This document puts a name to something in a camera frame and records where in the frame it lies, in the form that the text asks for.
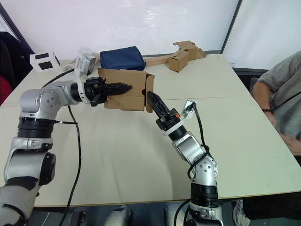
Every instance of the navy blue bag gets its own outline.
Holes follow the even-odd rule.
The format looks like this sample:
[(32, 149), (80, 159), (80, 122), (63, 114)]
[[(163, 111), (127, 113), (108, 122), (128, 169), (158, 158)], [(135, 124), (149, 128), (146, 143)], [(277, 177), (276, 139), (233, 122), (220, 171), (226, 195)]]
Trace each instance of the navy blue bag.
[(102, 68), (143, 71), (145, 61), (136, 46), (100, 52)]

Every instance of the floor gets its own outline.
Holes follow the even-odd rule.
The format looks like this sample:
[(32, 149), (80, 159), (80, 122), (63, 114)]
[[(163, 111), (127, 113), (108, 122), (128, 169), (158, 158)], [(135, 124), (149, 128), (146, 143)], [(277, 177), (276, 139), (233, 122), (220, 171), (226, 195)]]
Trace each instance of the floor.
[[(163, 226), (164, 208), (166, 202), (128, 205), (134, 212), (133, 226)], [(85, 211), (86, 219), (82, 224), (77, 224), (77, 216), (70, 213), (63, 226), (102, 226), (108, 215), (118, 206), (93, 206), (76, 207), (74, 213)], [(234, 226), (232, 220), (233, 202), (224, 202), (222, 205), (222, 216), (225, 226)], [(34, 211), (28, 226), (55, 226), (61, 220), (62, 214), (53, 212)], [(249, 226), (301, 226), (301, 221), (285, 218), (267, 220), (253, 220)]]

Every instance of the black rectangle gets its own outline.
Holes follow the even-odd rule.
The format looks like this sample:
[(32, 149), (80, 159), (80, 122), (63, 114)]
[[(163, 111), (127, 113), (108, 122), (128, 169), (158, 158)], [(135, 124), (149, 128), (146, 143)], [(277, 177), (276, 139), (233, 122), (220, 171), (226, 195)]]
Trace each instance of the black rectangle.
[(50, 61), (39, 63), (38, 65), (42, 70), (53, 68), (52, 63)]
[(43, 54), (36, 55), (35, 57), (36, 57), (36, 60), (38, 60), (38, 59), (49, 57), (49, 54), (43, 53)]
[(55, 59), (56, 59), (56, 61), (57, 61), (58, 65), (60, 65), (60, 62), (58, 61), (58, 59), (56, 58), (56, 56), (55, 56)]

